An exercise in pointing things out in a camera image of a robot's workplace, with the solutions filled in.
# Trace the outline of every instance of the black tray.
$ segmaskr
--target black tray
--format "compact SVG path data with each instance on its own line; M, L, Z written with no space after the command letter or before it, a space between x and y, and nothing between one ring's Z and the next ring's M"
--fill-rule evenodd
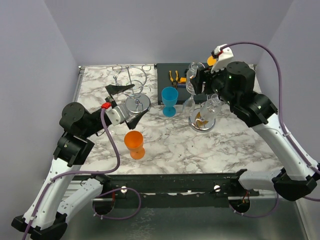
M179 73L179 78L185 78L185 70L188 69L189 63L157 63L154 65L154 68L157 71L157 82L158 82L158 105L162 104L161 92L166 87L172 87L172 83L169 77L169 71L172 71L172 77L176 77L175 71L177 70ZM190 98L191 94L187 92L185 87L178 87L178 101L176 104L184 104L184 102ZM203 103L207 100L205 94L199 94L194 96L194 101L196 104Z

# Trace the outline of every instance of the red clip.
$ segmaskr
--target red clip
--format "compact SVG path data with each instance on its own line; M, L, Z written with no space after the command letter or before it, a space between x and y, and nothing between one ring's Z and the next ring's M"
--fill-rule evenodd
M105 102L104 104L102 104L101 108L102 109L108 109L111 107L111 103L110 102Z
M216 56L219 57L224 51L222 50L221 52L219 52Z

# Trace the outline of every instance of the marble surface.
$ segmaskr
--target marble surface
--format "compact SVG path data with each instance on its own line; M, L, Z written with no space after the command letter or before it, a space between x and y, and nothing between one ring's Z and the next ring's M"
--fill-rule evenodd
M129 129L125 124L111 126L112 136L121 156L120 168L114 174L185 174L185 173L225 173L246 168L253 171L272 171L281 168L278 158L264 140L248 128L224 105L211 132L199 133L192 130L187 119L180 113L172 118L163 116L164 106L157 104L157 71L144 66L147 74L143 90L151 100L151 109L139 122L135 130L144 137L145 156L140 160L130 157L124 144ZM95 111L107 96L106 85L113 84L119 66L86 67L81 83L78 102L90 112ZM141 80L139 70L132 71L132 79ZM119 76L120 83L127 83L128 75ZM255 90L260 91L258 81ZM124 102L126 96L114 96L116 102ZM93 135L95 143L81 170L105 171L116 164L116 155L107 135Z

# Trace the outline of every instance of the white wall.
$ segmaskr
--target white wall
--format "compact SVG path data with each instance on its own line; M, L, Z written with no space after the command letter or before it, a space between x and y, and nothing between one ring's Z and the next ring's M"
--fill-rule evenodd
M320 1L295 0L269 47L276 55L283 77L283 117L306 151L320 160ZM278 102L277 72L264 53L258 64L262 91ZM320 199L319 186L312 194ZM308 202L309 214L320 239L320 202Z
M73 58L43 0L0 4L0 239L35 199L48 173L63 107L78 76Z
M220 44L268 44L293 0L45 0L80 65L205 61ZM262 51L235 48L256 64Z

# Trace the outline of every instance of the orange plastic goblet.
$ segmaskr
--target orange plastic goblet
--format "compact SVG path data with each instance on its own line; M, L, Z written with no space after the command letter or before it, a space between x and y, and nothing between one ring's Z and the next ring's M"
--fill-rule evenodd
M124 144L130 151L133 159L142 159L146 153L144 149L144 137L141 132L130 131L124 137Z

